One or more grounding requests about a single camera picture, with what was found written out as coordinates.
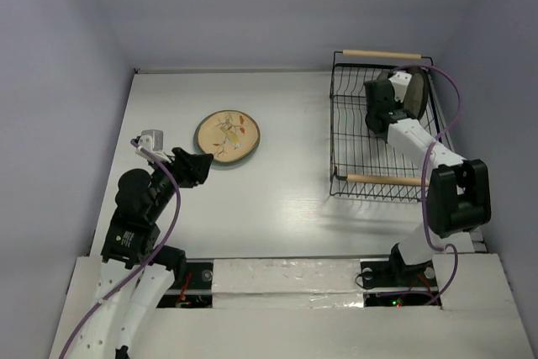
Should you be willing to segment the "grey patterned plate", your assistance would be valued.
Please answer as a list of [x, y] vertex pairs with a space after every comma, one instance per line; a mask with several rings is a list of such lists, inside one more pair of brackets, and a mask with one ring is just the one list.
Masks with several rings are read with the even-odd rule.
[[382, 71], [378, 76], [377, 76], [377, 80], [388, 80], [390, 79], [391, 77], [393, 76], [392, 72], [390, 71]]

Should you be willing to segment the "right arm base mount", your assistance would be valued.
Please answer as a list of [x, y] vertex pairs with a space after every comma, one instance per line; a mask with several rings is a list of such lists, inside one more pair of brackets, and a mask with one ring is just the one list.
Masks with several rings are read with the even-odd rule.
[[360, 261], [360, 271], [355, 277], [357, 286], [364, 290], [375, 288], [409, 288], [411, 283], [433, 267], [432, 260], [408, 265], [395, 246], [388, 258], [373, 258]]

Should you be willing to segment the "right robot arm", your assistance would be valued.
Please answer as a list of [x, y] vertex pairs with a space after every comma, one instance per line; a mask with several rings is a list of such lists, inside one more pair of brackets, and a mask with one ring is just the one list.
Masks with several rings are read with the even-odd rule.
[[448, 149], [415, 114], [399, 107], [391, 80], [366, 82], [365, 92], [367, 128], [421, 170], [423, 224], [392, 248], [387, 264], [388, 278], [405, 285], [435, 252], [444, 250], [441, 240], [490, 221], [488, 167], [480, 159], [468, 160]]

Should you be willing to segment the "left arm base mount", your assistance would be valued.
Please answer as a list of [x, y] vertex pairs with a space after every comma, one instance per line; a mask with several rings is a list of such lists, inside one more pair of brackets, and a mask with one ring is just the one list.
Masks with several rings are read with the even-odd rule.
[[187, 291], [210, 292], [214, 277], [213, 261], [187, 260], [182, 278], [177, 282], [177, 288], [184, 286]]

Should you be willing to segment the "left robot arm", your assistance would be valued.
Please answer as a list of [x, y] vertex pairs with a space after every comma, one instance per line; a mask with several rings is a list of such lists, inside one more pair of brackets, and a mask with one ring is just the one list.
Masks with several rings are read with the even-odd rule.
[[130, 358], [169, 288], [188, 282], [185, 251], [166, 245], [157, 220], [183, 188], [208, 178], [210, 154], [182, 148], [157, 155], [136, 148], [151, 169], [132, 169], [118, 181], [113, 212], [101, 250], [92, 306], [61, 349], [62, 358]]

